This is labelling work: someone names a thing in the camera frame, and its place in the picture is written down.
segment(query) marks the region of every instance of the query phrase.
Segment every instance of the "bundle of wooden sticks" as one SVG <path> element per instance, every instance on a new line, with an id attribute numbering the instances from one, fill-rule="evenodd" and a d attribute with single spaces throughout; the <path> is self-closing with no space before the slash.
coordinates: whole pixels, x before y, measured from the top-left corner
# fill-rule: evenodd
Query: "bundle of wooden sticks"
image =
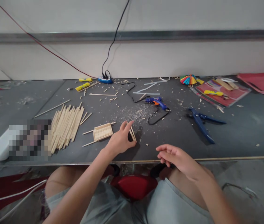
<path id="1" fill-rule="evenodd" d="M 51 123 L 51 153 L 54 153 L 56 149 L 64 149 L 69 145 L 70 140 L 72 142 L 75 140 L 79 124 L 90 116 L 81 121 L 83 112 L 84 108 L 81 103 L 76 108 L 63 105 L 60 111 L 55 112 Z"/>

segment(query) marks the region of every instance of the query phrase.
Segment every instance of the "power cord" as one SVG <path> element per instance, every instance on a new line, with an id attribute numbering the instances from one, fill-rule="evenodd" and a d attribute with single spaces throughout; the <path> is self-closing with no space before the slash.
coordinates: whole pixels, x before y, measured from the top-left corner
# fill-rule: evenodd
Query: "power cord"
<path id="1" fill-rule="evenodd" d="M 111 45 L 110 45 L 110 47 L 109 47 L 109 49 L 108 49 L 107 59 L 105 60 L 105 62 L 104 62 L 103 65 L 102 65 L 102 76 L 103 76 L 103 77 L 106 77 L 106 76 L 107 76 L 106 72 L 107 72 L 108 70 L 106 70 L 106 71 L 105 71 L 105 74 L 104 74 L 104 73 L 103 73 L 103 67 L 104 67 L 105 63 L 107 62 L 107 60 L 108 60 L 108 58 L 109 58 L 110 48 L 111 48 L 111 46 L 113 45 L 113 43 L 115 42 L 115 40 L 116 40 L 116 34 L 117 34 L 117 31 L 118 31 L 118 29 L 119 29 L 120 23 L 121 23 L 121 21 L 122 21 L 122 18 L 123 18 L 123 16 L 124 16 L 124 13 L 125 13 L 125 11 L 126 11 L 126 8 L 127 8 L 128 4 L 129 4 L 129 2 L 130 2 L 130 0 L 127 1 L 127 4 L 126 4 L 126 6 L 125 6 L 125 8 L 124 8 L 124 11 L 123 11 L 123 13 L 122 13 L 121 19 L 120 19 L 120 21 L 119 21 L 119 24 L 117 25 L 116 33 L 114 34 L 114 38 L 113 38 L 113 42 L 111 43 Z"/>
<path id="2" fill-rule="evenodd" d="M 96 77 L 93 77 L 93 76 L 90 76 L 86 73 L 84 73 L 83 71 L 79 70 L 78 68 L 74 67 L 73 65 L 71 65 L 69 62 L 67 62 L 66 60 L 62 59 L 60 56 L 58 56 L 57 54 L 53 53 L 51 50 L 49 50 L 48 48 L 46 48 L 43 44 L 41 44 L 41 42 L 35 38 L 33 35 L 31 35 L 30 33 L 26 32 L 14 19 L 12 16 L 10 16 L 10 14 L 0 5 L 0 8 L 11 18 L 11 20 L 14 21 L 14 23 L 17 24 L 17 26 L 19 26 L 20 29 L 22 29 L 23 32 L 25 32 L 30 38 L 32 38 L 37 44 L 39 44 L 41 47 L 43 47 L 45 50 L 49 51 L 50 53 L 52 53 L 53 55 L 57 56 L 59 59 L 63 60 L 64 62 L 66 62 L 68 65 L 72 66 L 73 68 L 75 68 L 77 71 L 89 76 L 89 77 L 92 77 L 92 78 L 96 78 Z"/>
<path id="3" fill-rule="evenodd" d="M 14 196 L 17 196 L 17 195 L 20 195 L 20 194 L 23 194 L 29 190 L 31 190 L 14 208 L 12 208 L 6 215 L 4 215 L 3 217 L 0 218 L 0 222 L 2 220 L 4 220 L 5 218 L 7 218 L 13 211 L 16 210 L 16 208 L 19 207 L 19 205 L 21 205 L 22 202 L 24 202 L 25 199 L 27 199 L 37 188 L 39 188 L 41 185 L 43 185 L 44 183 L 46 183 L 47 180 L 43 180 L 37 184 L 35 184 L 34 186 L 22 191 L 22 192 L 19 192 L 19 193 L 16 193 L 16 194 L 12 194 L 12 195 L 9 195 L 9 196 L 5 196 L 5 197 L 2 197 L 0 198 L 0 201 L 1 200 L 4 200 L 4 199 L 7 199 L 7 198 L 11 198 L 11 197 L 14 197 Z"/>
<path id="4" fill-rule="evenodd" d="M 135 101 L 135 100 L 133 99 L 133 97 L 129 94 L 130 90 L 132 90 L 132 89 L 136 86 L 135 82 L 123 83 L 123 84 L 121 84 L 121 85 L 128 85 L 128 84 L 131 84 L 131 83 L 133 83 L 134 86 L 131 87 L 131 88 L 128 90 L 127 94 L 132 98 L 132 101 L 133 101 L 134 103 L 138 103 L 138 102 L 140 102 L 140 101 L 142 101 L 142 100 L 144 100 L 144 99 L 146 99 L 146 98 L 151 98 L 150 96 L 146 96 L 146 97 L 142 98 L 141 100 Z M 164 116 L 162 116 L 161 118 L 159 118 L 159 119 L 158 119 L 157 121 L 155 121 L 154 123 L 150 123 L 150 120 L 151 120 L 151 118 L 153 117 L 153 115 L 154 115 L 155 113 L 157 113 L 158 110 L 159 110 L 159 108 L 158 108 L 156 105 L 155 105 L 155 107 L 157 108 L 157 110 L 156 110 L 153 114 L 151 114 L 151 116 L 148 118 L 148 124 L 149 124 L 149 125 L 154 125 L 154 124 L 156 124 L 158 121 L 162 120 L 165 116 L 167 116 L 167 115 L 169 114 L 169 112 L 170 112 L 170 109 L 167 108 L 168 111 L 167 111 L 167 113 L 166 113 Z"/>

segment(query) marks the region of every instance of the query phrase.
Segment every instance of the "yellow glue stick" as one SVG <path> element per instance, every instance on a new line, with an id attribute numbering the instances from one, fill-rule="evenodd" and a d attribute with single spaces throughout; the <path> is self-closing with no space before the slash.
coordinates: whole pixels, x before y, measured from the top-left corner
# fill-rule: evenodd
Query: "yellow glue stick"
<path id="1" fill-rule="evenodd" d="M 87 79 L 78 79 L 80 82 L 92 82 L 92 78 L 87 78 Z"/>
<path id="2" fill-rule="evenodd" d="M 217 91 L 211 91 L 211 90 L 205 90 L 203 93 L 204 94 L 215 95 L 215 96 L 223 96 L 223 92 L 217 92 Z"/>
<path id="3" fill-rule="evenodd" d="M 83 84 L 82 86 L 78 86 L 75 89 L 78 91 L 85 89 L 86 87 L 89 87 L 90 84 L 87 82 L 86 84 Z"/>

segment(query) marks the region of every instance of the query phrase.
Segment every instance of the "metal rail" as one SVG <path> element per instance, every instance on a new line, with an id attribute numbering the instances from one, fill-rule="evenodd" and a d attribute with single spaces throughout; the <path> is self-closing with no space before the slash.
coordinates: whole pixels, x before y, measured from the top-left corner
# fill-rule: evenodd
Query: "metal rail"
<path id="1" fill-rule="evenodd" d="M 114 32 L 31 33 L 41 42 L 112 41 Z M 246 40 L 264 39 L 264 30 L 119 31 L 116 40 Z M 0 43 L 29 43 L 25 33 L 0 33 Z"/>

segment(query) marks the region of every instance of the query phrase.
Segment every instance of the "left hand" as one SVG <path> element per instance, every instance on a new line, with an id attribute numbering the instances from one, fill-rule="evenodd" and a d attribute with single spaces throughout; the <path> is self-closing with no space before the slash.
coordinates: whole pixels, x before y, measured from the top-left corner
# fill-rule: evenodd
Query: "left hand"
<path id="1" fill-rule="evenodd" d="M 120 130 L 112 135 L 105 149 L 114 153 L 117 156 L 120 153 L 125 152 L 128 148 L 132 148 L 136 145 L 137 141 L 130 142 L 128 140 L 129 130 L 134 121 L 124 121 L 121 124 Z"/>

